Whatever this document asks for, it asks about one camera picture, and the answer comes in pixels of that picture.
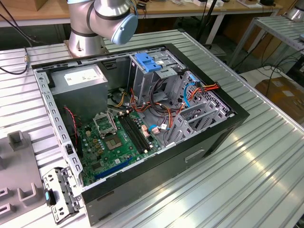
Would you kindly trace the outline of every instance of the blue cable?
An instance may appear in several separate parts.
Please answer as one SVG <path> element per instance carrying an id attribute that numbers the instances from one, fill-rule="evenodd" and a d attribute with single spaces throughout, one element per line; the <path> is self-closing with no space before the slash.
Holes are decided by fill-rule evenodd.
<path id="1" fill-rule="evenodd" d="M 133 5 L 134 9 L 135 9 L 135 15 L 138 17 L 138 13 L 137 13 L 137 7 L 134 5 L 134 3 L 132 2 L 132 0 L 130 0 L 130 3 Z"/>
<path id="2" fill-rule="evenodd" d="M 195 85 L 195 84 L 194 83 L 189 83 L 189 84 L 186 85 L 186 87 L 184 89 L 184 100 L 185 100 L 185 103 L 188 107 L 190 107 L 190 104 L 189 104 L 188 99 L 187 99 L 187 87 L 188 86 L 193 86 L 193 85 Z"/>
<path id="3" fill-rule="evenodd" d="M 148 131 L 151 131 L 152 128 L 154 128 L 154 127 L 157 127 L 157 125 L 151 125 L 151 126 L 149 127 Z"/>

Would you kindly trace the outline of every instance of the metal bracket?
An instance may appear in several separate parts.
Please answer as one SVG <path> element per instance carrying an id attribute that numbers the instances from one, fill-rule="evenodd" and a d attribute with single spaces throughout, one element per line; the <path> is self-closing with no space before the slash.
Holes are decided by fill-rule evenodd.
<path id="1" fill-rule="evenodd" d="M 73 183 L 76 181 L 69 167 L 52 169 L 43 176 L 43 182 L 46 199 L 57 225 L 79 212 L 81 198 L 75 198 L 72 193 Z"/>

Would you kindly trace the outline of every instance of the wooden table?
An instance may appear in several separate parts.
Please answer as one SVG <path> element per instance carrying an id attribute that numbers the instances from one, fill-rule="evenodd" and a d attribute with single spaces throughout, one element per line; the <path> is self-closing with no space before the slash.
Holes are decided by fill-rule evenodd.
<path id="1" fill-rule="evenodd" d="M 282 7 L 276 5 L 275 7 L 264 6 L 262 8 L 250 9 L 242 4 L 231 0 L 224 3 L 223 7 L 214 8 L 212 15 L 217 15 L 217 19 L 213 25 L 210 35 L 207 39 L 207 44 L 211 44 L 219 26 L 227 14 L 244 14 L 244 13 L 261 13 L 271 12 L 271 16 L 275 16 Z M 48 0 L 46 4 L 37 12 L 17 9 L 8 7 L 8 10 L 13 15 L 15 20 L 20 26 L 30 25 L 49 25 L 49 24 L 67 24 L 70 23 L 70 15 L 66 0 Z M 204 11 L 204 7 L 199 7 L 193 3 L 185 3 L 184 5 L 176 5 L 170 0 L 166 2 L 150 1 L 147 3 L 146 18 L 172 18 L 172 17 L 189 17 L 189 16 L 201 16 Z M 3 9 L 0 9 L 0 13 L 7 15 Z M 144 17 L 144 11 L 138 9 L 139 18 Z M 0 19 L 0 27 L 8 27 L 9 24 Z"/>

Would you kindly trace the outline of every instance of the power cable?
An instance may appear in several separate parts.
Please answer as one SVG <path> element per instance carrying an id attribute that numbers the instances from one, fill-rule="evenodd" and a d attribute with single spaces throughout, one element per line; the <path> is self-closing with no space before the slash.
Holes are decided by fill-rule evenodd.
<path id="1" fill-rule="evenodd" d="M 16 21 L 14 20 L 14 18 L 12 17 L 12 15 L 9 13 L 9 11 L 5 8 L 5 6 L 3 5 L 3 3 L 0 1 L 0 5 L 4 8 L 4 10 L 10 15 L 10 17 L 12 18 L 12 20 L 14 21 L 14 23 L 16 24 L 16 26 L 14 26 L 9 20 L 7 20 L 2 14 L 0 14 L 0 17 L 2 17 L 7 23 L 9 23 L 21 36 L 24 37 L 24 39 L 28 42 L 29 46 L 32 47 L 32 43 L 30 42 L 29 37 L 23 33 L 21 31 L 21 29 L 18 27 Z M 22 75 L 24 74 L 28 69 L 29 69 L 29 65 L 30 65 L 30 58 L 29 58 L 29 53 L 28 50 L 26 49 L 26 47 L 24 47 L 25 50 L 25 55 L 24 55 L 24 62 L 25 62 L 25 69 L 22 70 L 21 72 L 11 72 L 8 71 L 6 69 L 4 69 L 3 67 L 0 66 L 0 70 L 11 74 L 11 75 Z"/>
<path id="2" fill-rule="evenodd" d="M 301 49 L 301 50 L 298 50 L 298 51 L 296 51 L 296 52 L 294 52 L 294 53 L 292 53 L 291 55 L 288 55 L 288 56 L 284 57 L 284 58 L 283 58 L 283 59 L 274 67 L 274 69 L 272 70 L 272 73 L 271 73 L 271 75 L 270 75 L 269 81 L 268 81 L 268 85 L 267 85 L 267 90 L 266 90 L 266 93 L 265 93 L 265 97 L 267 97 L 267 95 L 268 95 L 269 87 L 270 87 L 270 81 L 271 81 L 271 79 L 272 79 L 273 73 L 275 72 L 275 69 L 276 69 L 284 60 L 286 60 L 286 59 L 292 57 L 293 55 L 295 55 L 295 54 L 297 54 L 297 53 L 299 53 L 299 52 L 301 52 L 301 51 L 303 51 L 303 50 L 304 50 L 304 48 Z"/>
<path id="3" fill-rule="evenodd" d="M 10 21 L 8 21 L 2 14 L 0 14 L 0 16 L 7 21 L 15 30 L 17 30 L 22 36 L 26 37 L 27 39 L 29 39 L 30 41 L 34 42 L 34 43 L 42 43 L 42 44 L 46 44 L 42 41 L 37 41 L 32 39 L 29 35 L 27 35 L 26 33 L 24 33 L 20 26 L 17 24 L 17 22 L 15 21 L 14 17 L 11 15 L 11 13 L 8 11 L 8 9 L 4 6 L 4 4 L 1 2 L 0 0 L 0 5 L 4 8 L 4 10 L 6 11 L 6 13 L 9 15 L 9 17 L 11 18 L 11 20 L 14 22 L 15 25 L 13 25 Z"/>
<path id="4" fill-rule="evenodd" d="M 248 54 L 238 64 L 236 64 L 235 67 L 232 67 L 233 70 L 236 70 L 238 66 L 239 66 L 238 68 L 242 66 L 243 62 L 251 55 L 251 53 L 257 48 L 257 46 L 259 46 L 259 44 L 262 42 L 264 37 L 260 39 L 260 41 L 256 44 L 256 46 L 250 52 L 248 52 Z"/>

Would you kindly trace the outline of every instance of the aluminum table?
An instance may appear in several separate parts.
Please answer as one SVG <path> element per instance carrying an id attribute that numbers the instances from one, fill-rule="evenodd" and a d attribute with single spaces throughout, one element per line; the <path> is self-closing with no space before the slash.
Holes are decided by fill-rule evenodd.
<path id="1" fill-rule="evenodd" d="M 187 33 L 135 35 L 110 51 L 173 43 L 250 116 L 205 160 L 94 227 L 293 227 L 304 213 L 304 129 Z M 63 44 L 29 48 L 33 63 L 71 58 Z M 22 69 L 24 50 L 0 52 L 0 66 Z M 40 175 L 66 166 L 33 73 L 0 73 L 0 137 L 29 132 Z M 46 205 L 2 227 L 55 227 Z M 85 210 L 59 227 L 89 227 Z"/>
<path id="2" fill-rule="evenodd" d="M 230 67 L 235 62 L 239 52 L 243 48 L 255 26 L 260 27 L 262 31 L 251 45 L 251 48 L 248 50 L 249 52 L 258 44 L 265 32 L 270 33 L 297 51 L 304 49 L 304 41 L 300 40 L 300 35 L 304 34 L 304 21 L 294 22 L 284 16 L 253 18 L 232 54 L 232 58 L 228 64 Z"/>

